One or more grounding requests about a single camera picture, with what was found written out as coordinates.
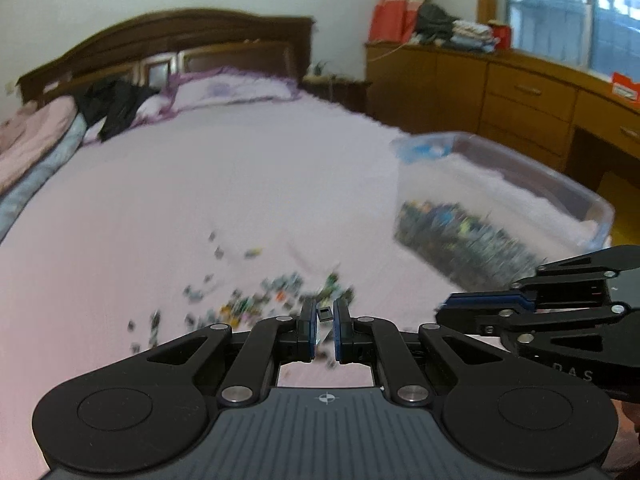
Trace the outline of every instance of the drawer handle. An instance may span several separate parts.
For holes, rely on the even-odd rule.
[[[640,139],[640,134],[624,126],[620,126],[620,131],[626,136],[633,137],[634,139]]]
[[[538,96],[542,95],[542,90],[538,90],[537,88],[533,88],[532,86],[516,85],[516,88],[526,94]]]

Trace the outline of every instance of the pink curtain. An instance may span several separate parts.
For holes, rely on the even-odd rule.
[[[414,31],[424,0],[379,0],[373,12],[369,41],[405,43]]]

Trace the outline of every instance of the cable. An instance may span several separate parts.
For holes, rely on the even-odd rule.
[[[397,52],[398,50],[400,50],[402,47],[407,46],[408,44],[411,44],[409,41],[407,41],[406,43],[403,43],[402,45],[400,45],[399,47],[390,50],[389,52],[385,52],[384,54],[382,54],[381,56],[377,56],[377,57],[373,57],[371,59],[367,59],[367,63],[373,63],[374,61],[378,61],[380,59],[383,59],[386,56],[391,56],[391,54],[394,54],[395,52]]]

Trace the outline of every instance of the red box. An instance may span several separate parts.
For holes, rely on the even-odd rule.
[[[631,78],[614,72],[611,78],[611,92],[640,107],[640,83],[634,83]]]
[[[505,23],[489,22],[489,26],[494,31],[494,38],[498,41],[495,44],[496,50],[509,50],[511,48],[511,27]]]

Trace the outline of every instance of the wooden headboard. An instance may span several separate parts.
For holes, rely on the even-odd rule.
[[[198,54],[216,52],[221,44],[241,49],[257,42],[271,50],[284,46],[284,63],[291,65],[289,75],[302,79],[310,63],[313,24],[313,19],[306,17],[256,16],[218,9],[153,12],[95,34],[23,75],[18,84],[22,100],[27,102],[41,101],[46,91],[56,94],[58,86],[81,86],[97,76],[123,75],[146,83],[154,76],[150,75],[154,66],[165,66],[171,72],[186,70]]]

